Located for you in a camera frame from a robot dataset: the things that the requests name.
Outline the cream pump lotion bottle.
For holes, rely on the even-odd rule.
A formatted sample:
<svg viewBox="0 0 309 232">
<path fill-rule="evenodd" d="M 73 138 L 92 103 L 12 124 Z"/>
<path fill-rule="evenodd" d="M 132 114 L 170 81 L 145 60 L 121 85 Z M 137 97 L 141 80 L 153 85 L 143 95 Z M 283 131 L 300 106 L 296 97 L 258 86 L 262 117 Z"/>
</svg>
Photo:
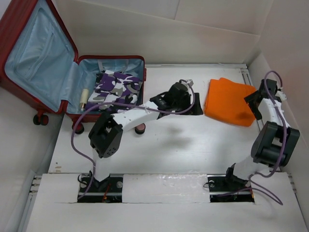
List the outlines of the cream pump lotion bottle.
<svg viewBox="0 0 309 232">
<path fill-rule="evenodd" d="M 80 108 L 81 112 L 83 112 L 85 110 L 85 106 L 86 106 L 87 101 L 88 101 L 88 96 L 89 96 L 89 89 L 84 88 L 82 90 L 82 93 L 81 93 L 80 104 L 79 104 L 79 108 Z"/>
</svg>

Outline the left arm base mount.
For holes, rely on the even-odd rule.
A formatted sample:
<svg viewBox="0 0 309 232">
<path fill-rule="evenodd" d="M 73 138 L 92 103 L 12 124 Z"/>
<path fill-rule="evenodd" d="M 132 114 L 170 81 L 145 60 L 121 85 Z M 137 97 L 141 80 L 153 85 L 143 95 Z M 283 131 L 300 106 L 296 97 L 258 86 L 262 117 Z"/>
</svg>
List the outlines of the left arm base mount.
<svg viewBox="0 0 309 232">
<path fill-rule="evenodd" d="M 122 176 L 109 176 L 101 182 L 94 180 L 85 196 L 81 197 L 90 182 L 90 177 L 81 177 L 77 196 L 78 203 L 121 203 L 123 190 Z"/>
</svg>

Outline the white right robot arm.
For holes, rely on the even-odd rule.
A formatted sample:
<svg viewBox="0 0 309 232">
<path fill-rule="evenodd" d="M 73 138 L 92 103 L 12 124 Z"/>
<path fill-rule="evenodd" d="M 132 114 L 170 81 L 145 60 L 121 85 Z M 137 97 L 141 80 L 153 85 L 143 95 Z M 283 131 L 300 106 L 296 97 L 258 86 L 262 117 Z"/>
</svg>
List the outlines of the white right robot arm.
<svg viewBox="0 0 309 232">
<path fill-rule="evenodd" d="M 252 145 L 250 155 L 227 169 L 223 178 L 226 189 L 243 187 L 250 175 L 268 168 L 284 167 L 289 162 L 300 132 L 290 127 L 284 118 L 277 92 L 277 82 L 266 79 L 261 81 L 256 92 L 244 98 L 256 120 L 262 120 L 264 126 Z"/>
</svg>

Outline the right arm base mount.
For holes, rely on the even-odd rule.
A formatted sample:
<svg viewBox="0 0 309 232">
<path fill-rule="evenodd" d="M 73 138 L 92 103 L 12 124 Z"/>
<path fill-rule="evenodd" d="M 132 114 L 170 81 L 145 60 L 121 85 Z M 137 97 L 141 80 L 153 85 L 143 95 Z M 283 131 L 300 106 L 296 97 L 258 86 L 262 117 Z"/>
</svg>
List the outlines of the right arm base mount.
<svg viewBox="0 0 309 232">
<path fill-rule="evenodd" d="M 254 203 L 251 185 L 246 180 L 234 181 L 224 174 L 210 174 L 203 187 L 209 190 L 211 203 Z"/>
</svg>

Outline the orange garment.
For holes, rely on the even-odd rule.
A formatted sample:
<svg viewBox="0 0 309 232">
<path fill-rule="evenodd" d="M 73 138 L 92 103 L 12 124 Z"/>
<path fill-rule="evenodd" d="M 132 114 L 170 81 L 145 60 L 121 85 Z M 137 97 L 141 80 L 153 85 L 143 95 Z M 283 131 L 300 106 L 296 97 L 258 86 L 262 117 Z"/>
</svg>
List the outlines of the orange garment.
<svg viewBox="0 0 309 232">
<path fill-rule="evenodd" d="M 204 103 L 204 114 L 212 119 L 236 126 L 249 127 L 255 121 L 245 97 L 254 93 L 251 85 L 226 78 L 211 79 Z"/>
</svg>

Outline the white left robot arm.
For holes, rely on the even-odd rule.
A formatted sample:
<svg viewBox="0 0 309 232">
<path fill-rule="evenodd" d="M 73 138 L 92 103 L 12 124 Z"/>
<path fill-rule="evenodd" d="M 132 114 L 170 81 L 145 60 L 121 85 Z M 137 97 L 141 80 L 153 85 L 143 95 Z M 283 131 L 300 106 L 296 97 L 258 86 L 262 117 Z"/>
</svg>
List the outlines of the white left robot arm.
<svg viewBox="0 0 309 232">
<path fill-rule="evenodd" d="M 104 191 L 111 171 L 103 160 L 110 160 L 120 147 L 124 132 L 148 121 L 158 120 L 168 115 L 203 114 L 199 96 L 192 89 L 193 81 L 179 80 L 171 88 L 150 98 L 145 104 L 133 106 L 122 113 L 103 112 L 88 137 L 93 148 L 95 166 L 92 171 L 91 186 L 96 191 Z"/>
</svg>

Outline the purple camouflage garment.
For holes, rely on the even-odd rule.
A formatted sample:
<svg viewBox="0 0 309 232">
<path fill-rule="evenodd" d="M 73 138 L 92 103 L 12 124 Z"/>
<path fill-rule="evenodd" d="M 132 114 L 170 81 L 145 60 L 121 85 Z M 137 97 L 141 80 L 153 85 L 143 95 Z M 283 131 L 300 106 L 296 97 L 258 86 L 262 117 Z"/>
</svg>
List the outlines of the purple camouflage garment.
<svg viewBox="0 0 309 232">
<path fill-rule="evenodd" d="M 130 74 L 105 71 L 96 74 L 94 91 L 85 109 L 105 102 L 136 105 L 143 82 Z"/>
</svg>

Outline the red hard-shell suitcase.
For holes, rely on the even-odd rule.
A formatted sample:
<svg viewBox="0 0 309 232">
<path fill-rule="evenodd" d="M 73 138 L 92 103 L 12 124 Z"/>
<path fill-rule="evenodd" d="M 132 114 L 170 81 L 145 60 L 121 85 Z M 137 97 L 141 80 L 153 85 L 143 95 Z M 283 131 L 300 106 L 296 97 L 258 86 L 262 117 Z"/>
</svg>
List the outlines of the red hard-shell suitcase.
<svg viewBox="0 0 309 232">
<path fill-rule="evenodd" d="M 129 104 L 105 102 L 81 112 L 81 93 L 94 91 L 96 74 L 130 74 L 143 84 L 136 105 L 143 103 L 146 80 L 142 56 L 80 56 L 50 0 L 13 0 L 0 20 L 0 84 L 36 110 L 35 125 L 48 124 L 48 114 L 65 113 L 77 134 L 102 111 L 111 114 Z"/>
</svg>

